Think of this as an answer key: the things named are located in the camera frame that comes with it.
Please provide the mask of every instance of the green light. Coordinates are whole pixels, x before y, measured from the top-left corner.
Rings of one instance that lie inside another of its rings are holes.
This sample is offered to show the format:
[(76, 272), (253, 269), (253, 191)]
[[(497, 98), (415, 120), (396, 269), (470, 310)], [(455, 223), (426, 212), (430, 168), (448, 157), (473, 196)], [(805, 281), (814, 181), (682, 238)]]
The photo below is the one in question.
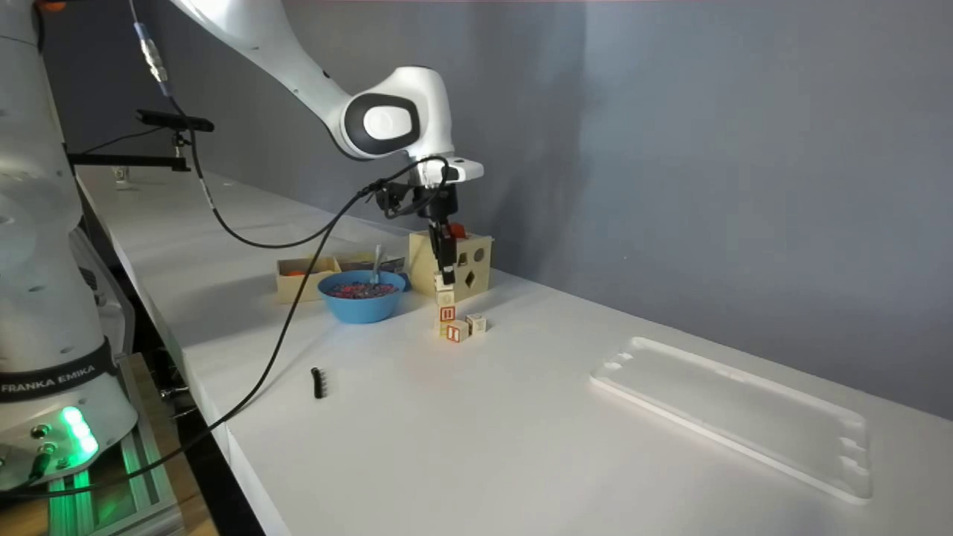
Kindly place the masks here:
[(99, 453), (99, 441), (92, 437), (90, 424), (83, 419), (83, 412), (79, 407), (64, 407), (64, 419), (70, 427), (71, 441), (80, 447), (80, 458), (92, 458)]

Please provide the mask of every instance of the wire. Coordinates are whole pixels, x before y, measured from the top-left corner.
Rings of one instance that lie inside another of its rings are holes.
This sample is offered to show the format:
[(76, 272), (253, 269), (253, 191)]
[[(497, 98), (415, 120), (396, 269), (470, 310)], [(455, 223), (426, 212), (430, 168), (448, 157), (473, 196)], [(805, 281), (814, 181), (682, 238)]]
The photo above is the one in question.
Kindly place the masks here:
[(306, 242), (314, 242), (314, 238), (318, 238), (318, 235), (329, 232), (329, 227), (321, 227), (321, 229), (317, 229), (317, 232), (309, 232), (309, 235), (305, 235), (305, 238), (296, 238), (296, 242), (253, 242), (253, 238), (241, 235), (236, 227), (230, 227), (230, 221), (222, 215), (222, 209), (219, 209), (219, 202), (214, 202), (214, 196), (213, 196), (213, 188), (210, 188), (205, 172), (202, 172), (198, 127), (189, 127), (189, 145), (190, 145), (190, 163), (193, 163), (198, 179), (201, 179), (201, 185), (202, 185), (205, 205), (210, 205), (213, 217), (219, 221), (219, 227), (222, 227), (225, 232), (230, 232), (236, 242), (241, 242), (241, 245), (247, 245), (247, 248), (256, 248), (256, 251), (290, 251), (290, 248), (300, 248), (300, 245), (306, 245)]
[(138, 0), (125, 0), (125, 4), (128, 4), (128, 14), (132, 14), (132, 22), (141, 22)]
[(180, 449), (169, 449), (169, 453), (163, 453), (162, 458), (156, 458), (156, 461), (150, 461), (146, 468), (132, 470), (132, 474), (125, 474), (125, 476), (117, 476), (117, 480), (107, 480), (107, 483), (99, 483), (99, 485), (70, 489), (70, 492), (32, 492), (32, 489), (18, 489), (18, 492), (0, 492), (0, 497), (71, 497), (71, 495), (99, 492), (99, 489), (107, 489), (107, 485), (117, 485), (117, 483), (143, 476), (143, 474), (166, 465), (169, 458), (193, 449), (198, 444), (210, 441), (219, 427), (225, 427), (225, 424), (230, 424), (233, 416), (238, 416), (238, 415), (256, 398), (256, 392), (266, 388), (266, 382), (268, 382), (268, 374), (271, 374), (271, 370), (275, 370), (275, 364), (277, 364), (277, 354), (280, 354), (280, 348), (284, 348), (284, 343), (287, 343), (287, 334), (290, 334), (290, 328), (292, 328), (292, 319), (296, 319), (296, 312), (299, 312), (299, 305), (300, 305), (300, 294), (305, 294), (305, 290), (306, 290), (306, 281), (309, 281), (317, 261), (321, 260), (326, 245), (329, 245), (335, 227), (347, 217), (347, 212), (350, 212), (359, 200), (373, 196), (373, 194), (381, 191), (387, 181), (403, 179), (408, 171), (415, 171), (415, 168), (424, 163), (424, 162), (443, 162), (443, 163), (448, 163), (448, 157), (442, 157), (442, 154), (411, 162), (408, 168), (396, 171), (393, 176), (375, 179), (375, 181), (369, 181), (367, 188), (360, 188), (360, 191), (321, 227), (321, 229), (329, 229), (329, 232), (321, 235), (317, 254), (309, 255), (309, 261), (306, 261), (306, 269), (305, 269), (305, 276), (300, 276), (299, 293), (296, 293), (296, 299), (292, 299), (292, 307), (290, 307), (290, 312), (287, 312), (287, 319), (284, 319), (284, 324), (280, 324), (277, 343), (275, 343), (275, 348), (271, 348), (271, 358), (268, 358), (262, 374), (256, 379), (256, 385), (253, 385), (225, 416), (219, 416), (219, 419), (214, 419), (213, 427), (205, 427), (201, 436), (193, 436), (190, 441), (184, 441)]
[(41, 14), (38, 4), (32, 4), (32, 29), (35, 29), (35, 51), (44, 53), (44, 47), (49, 47), (49, 17)]
[(107, 150), (107, 145), (117, 145), (117, 144), (125, 144), (125, 141), (138, 141), (138, 138), (150, 138), (150, 133), (156, 133), (156, 130), (162, 130), (162, 127), (132, 130), (132, 133), (122, 133), (122, 138), (95, 144), (95, 145), (90, 145), (90, 150), (83, 150), (83, 151), (79, 151), (79, 154), (92, 154), (92, 151), (99, 151), (99, 150)]

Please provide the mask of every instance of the white tabletop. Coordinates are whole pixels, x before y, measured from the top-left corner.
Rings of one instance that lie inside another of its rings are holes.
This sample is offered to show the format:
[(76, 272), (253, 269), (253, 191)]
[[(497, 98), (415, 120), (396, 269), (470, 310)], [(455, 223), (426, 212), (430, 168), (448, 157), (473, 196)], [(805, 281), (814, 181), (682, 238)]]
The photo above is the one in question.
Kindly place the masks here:
[[(189, 176), (83, 171), (102, 217), (202, 416), (262, 373), (287, 307), (275, 260), (227, 238)], [(329, 212), (214, 181), (256, 238), (296, 238)], [(396, 229), (347, 221), (335, 248), (403, 248)], [(266, 534), (335, 536), (951, 536), (953, 424), (566, 293), (496, 273), (466, 312), (491, 334), (436, 336), (411, 299), (381, 324), (338, 324), (306, 305), (266, 392), (219, 444)], [(872, 497), (848, 503), (592, 391), (591, 373), (633, 336), (707, 354), (853, 407), (869, 424)], [(309, 370), (329, 374), (314, 398)]]

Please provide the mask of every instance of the gray wall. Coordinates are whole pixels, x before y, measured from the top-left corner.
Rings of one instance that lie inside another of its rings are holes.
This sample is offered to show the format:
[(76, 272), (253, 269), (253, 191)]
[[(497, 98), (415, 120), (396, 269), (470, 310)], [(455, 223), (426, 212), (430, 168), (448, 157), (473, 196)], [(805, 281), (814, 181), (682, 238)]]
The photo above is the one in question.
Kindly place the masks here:
[[(448, 75), (500, 269), (953, 416), (953, 4), (287, 5), (350, 89)], [(396, 168), (152, 14), (213, 171), (335, 209)]]
[[(141, 108), (163, 109), (135, 41), (125, 0), (70, 4), (70, 11), (44, 22), (44, 60), (71, 151), (143, 130)], [(169, 154), (169, 138), (138, 138), (104, 151)]]

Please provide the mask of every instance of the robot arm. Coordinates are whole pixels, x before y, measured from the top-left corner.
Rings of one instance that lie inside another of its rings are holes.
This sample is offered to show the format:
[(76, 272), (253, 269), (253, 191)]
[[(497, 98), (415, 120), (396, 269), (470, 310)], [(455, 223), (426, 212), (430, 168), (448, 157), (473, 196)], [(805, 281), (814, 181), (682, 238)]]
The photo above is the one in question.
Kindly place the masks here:
[(0, 492), (83, 470), (138, 424), (70, 235), (64, 154), (32, 0), (0, 0)]
[(442, 154), (443, 162), (418, 163), (418, 200), (421, 217), (430, 221), (442, 281), (454, 284), (455, 238), (448, 217), (455, 212), (455, 185), (479, 179), (484, 163), (454, 154), (451, 102), (442, 75), (403, 66), (378, 86), (350, 95), (305, 53), (280, 0), (174, 4), (299, 95), (347, 154), (384, 157), (408, 151), (411, 162)]

